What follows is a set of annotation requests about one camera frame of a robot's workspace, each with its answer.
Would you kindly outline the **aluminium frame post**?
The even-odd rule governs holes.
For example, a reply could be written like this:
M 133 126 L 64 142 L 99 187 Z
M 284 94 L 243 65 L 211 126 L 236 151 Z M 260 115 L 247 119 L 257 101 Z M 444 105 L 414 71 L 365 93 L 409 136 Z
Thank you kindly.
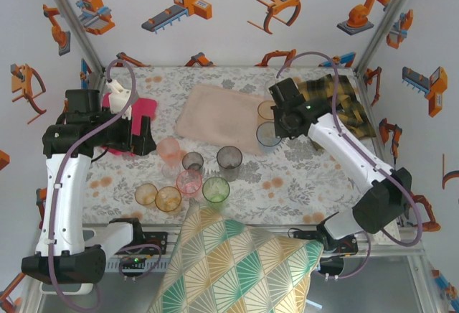
M 387 10 L 384 13 L 383 19 L 377 27 L 374 36 L 372 37 L 369 45 L 366 47 L 364 54 L 361 56 L 354 73 L 358 76 L 363 75 L 369 66 L 373 56 L 377 53 L 379 46 L 383 43 L 385 36 L 391 29 L 396 16 L 400 13 L 401 8 L 407 0 L 391 0 Z
M 54 0 L 57 8 L 60 10 L 61 14 L 65 16 L 67 24 L 69 25 L 70 31 L 73 34 L 73 37 L 78 41 L 79 45 L 84 52 L 87 61 L 89 62 L 91 68 L 102 75 L 104 73 L 104 65 L 100 61 L 100 58 L 95 51 L 92 43 L 90 42 L 87 33 L 79 22 L 79 19 L 71 7 L 70 0 Z

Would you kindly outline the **small amber plastic glass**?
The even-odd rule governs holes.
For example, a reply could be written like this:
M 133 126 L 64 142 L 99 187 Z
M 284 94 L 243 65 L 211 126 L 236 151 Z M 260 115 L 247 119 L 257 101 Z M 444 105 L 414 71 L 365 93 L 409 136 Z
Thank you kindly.
M 137 187 L 134 197 L 138 204 L 144 207 L 152 207 L 155 205 L 157 188 L 154 184 L 144 183 Z

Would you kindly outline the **deep amber plastic glass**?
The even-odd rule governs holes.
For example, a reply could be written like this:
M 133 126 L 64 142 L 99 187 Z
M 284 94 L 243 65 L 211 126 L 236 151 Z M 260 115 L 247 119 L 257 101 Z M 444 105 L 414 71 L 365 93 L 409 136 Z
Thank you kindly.
M 178 215 L 181 212 L 182 196 L 176 187 L 162 187 L 155 196 L 155 205 L 169 215 Z

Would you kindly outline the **small clear plastic glass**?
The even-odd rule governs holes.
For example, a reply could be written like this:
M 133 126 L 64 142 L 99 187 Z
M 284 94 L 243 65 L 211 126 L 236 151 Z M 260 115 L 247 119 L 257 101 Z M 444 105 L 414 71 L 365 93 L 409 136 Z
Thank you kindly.
M 181 165 L 179 162 L 173 164 L 165 163 L 161 168 L 162 175 L 167 179 L 176 180 L 180 172 Z

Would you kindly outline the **pink cloth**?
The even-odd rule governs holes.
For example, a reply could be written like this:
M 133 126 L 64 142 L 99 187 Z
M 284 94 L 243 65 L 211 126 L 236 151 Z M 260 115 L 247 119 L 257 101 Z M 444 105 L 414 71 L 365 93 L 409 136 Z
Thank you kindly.
M 109 95 L 111 93 L 106 93 L 103 98 L 102 102 L 102 107 L 108 108 L 110 107 L 110 98 Z M 132 111 L 131 111 L 131 116 L 132 116 L 132 127 L 131 127 L 131 133 L 133 135 L 133 138 L 135 139 L 136 136 L 141 136 L 143 133 L 142 131 L 145 129 L 142 126 L 142 118 L 143 117 L 149 117 L 149 126 L 151 125 L 152 120 L 155 117 L 156 113 L 156 108 L 157 108 L 157 102 L 155 100 L 152 100 L 150 98 L 139 98 L 135 103 L 132 105 Z M 120 151 L 120 150 L 115 150 L 115 148 L 109 147 L 108 152 L 114 155 L 121 155 L 122 153 L 126 153 L 126 151 Z M 127 154 L 130 154 L 131 156 L 134 155 L 132 151 L 128 151 Z

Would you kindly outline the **tall grey plastic glass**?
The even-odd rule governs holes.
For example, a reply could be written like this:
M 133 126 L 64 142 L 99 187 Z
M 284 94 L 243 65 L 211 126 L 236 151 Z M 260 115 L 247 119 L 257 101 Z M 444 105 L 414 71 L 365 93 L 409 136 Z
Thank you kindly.
M 228 182 L 235 181 L 242 165 L 242 152 L 235 146 L 223 146 L 217 152 L 216 159 L 220 175 Z

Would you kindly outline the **pale amber plastic glass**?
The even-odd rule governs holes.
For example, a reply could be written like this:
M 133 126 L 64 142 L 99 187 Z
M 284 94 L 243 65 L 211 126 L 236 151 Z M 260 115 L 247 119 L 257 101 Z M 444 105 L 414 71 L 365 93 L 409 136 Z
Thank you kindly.
M 275 107 L 274 101 L 263 101 L 257 107 L 258 121 L 260 123 L 266 121 L 274 121 L 274 114 L 272 107 Z

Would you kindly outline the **peach plastic glass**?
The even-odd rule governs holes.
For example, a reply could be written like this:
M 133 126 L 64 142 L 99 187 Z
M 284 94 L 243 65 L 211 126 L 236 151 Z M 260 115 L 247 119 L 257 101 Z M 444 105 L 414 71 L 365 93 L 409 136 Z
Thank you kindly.
M 170 167 L 180 162 L 181 148 L 179 142 L 172 137 L 167 137 L 157 144 L 157 152 L 161 159 Z

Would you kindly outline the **beige plastic tray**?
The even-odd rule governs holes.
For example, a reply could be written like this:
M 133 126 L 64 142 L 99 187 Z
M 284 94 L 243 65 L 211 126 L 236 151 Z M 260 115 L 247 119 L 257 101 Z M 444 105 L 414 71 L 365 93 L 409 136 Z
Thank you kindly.
M 175 131 L 182 137 L 218 146 L 236 146 L 262 156 L 256 130 L 258 106 L 265 99 L 215 85 L 195 85 L 182 108 Z

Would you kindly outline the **circuit board with green light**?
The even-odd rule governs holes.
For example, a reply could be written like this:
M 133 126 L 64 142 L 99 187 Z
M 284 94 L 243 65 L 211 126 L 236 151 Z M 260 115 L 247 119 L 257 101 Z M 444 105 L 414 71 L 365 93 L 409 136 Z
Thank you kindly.
M 135 274 L 142 274 L 145 271 L 146 258 L 141 257 L 125 257 L 120 260 L 119 270 L 122 274 L 134 276 Z

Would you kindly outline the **small grey plastic glass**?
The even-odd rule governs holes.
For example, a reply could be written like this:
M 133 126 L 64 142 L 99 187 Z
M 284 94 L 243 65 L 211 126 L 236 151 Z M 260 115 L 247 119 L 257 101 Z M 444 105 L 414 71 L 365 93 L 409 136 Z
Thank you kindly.
M 185 170 L 194 170 L 202 173 L 204 168 L 204 157 L 196 151 L 188 152 L 182 158 L 182 167 Z

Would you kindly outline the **tall clear plastic glass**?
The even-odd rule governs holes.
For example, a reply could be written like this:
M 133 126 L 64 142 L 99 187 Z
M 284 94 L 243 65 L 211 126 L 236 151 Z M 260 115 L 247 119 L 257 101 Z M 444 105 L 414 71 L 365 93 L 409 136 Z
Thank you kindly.
M 269 79 L 265 82 L 264 85 L 264 94 L 265 94 L 265 100 L 267 101 L 273 101 L 274 97 L 273 94 L 277 94 L 277 83 L 278 81 L 276 79 Z

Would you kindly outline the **green plastic glass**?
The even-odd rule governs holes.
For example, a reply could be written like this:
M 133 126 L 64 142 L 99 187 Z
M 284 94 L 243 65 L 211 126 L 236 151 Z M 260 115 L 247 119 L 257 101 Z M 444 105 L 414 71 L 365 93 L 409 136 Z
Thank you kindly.
M 230 195 L 230 184 L 222 177 L 210 177 L 202 185 L 202 194 L 208 205 L 222 210 Z

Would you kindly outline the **pink plastic glass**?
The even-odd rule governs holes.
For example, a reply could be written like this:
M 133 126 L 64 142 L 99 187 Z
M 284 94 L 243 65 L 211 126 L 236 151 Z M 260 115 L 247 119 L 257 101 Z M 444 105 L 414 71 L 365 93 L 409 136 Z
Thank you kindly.
M 202 175 L 197 170 L 184 170 L 176 178 L 176 187 L 185 196 L 197 195 L 202 187 Z

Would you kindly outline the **blue plastic glass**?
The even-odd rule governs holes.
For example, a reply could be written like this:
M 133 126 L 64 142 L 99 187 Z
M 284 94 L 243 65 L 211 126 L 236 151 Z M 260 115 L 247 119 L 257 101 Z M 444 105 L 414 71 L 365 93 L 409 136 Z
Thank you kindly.
M 259 148 L 264 154 L 273 153 L 282 141 L 282 139 L 276 135 L 275 123 L 273 121 L 261 123 L 256 130 L 256 138 Z

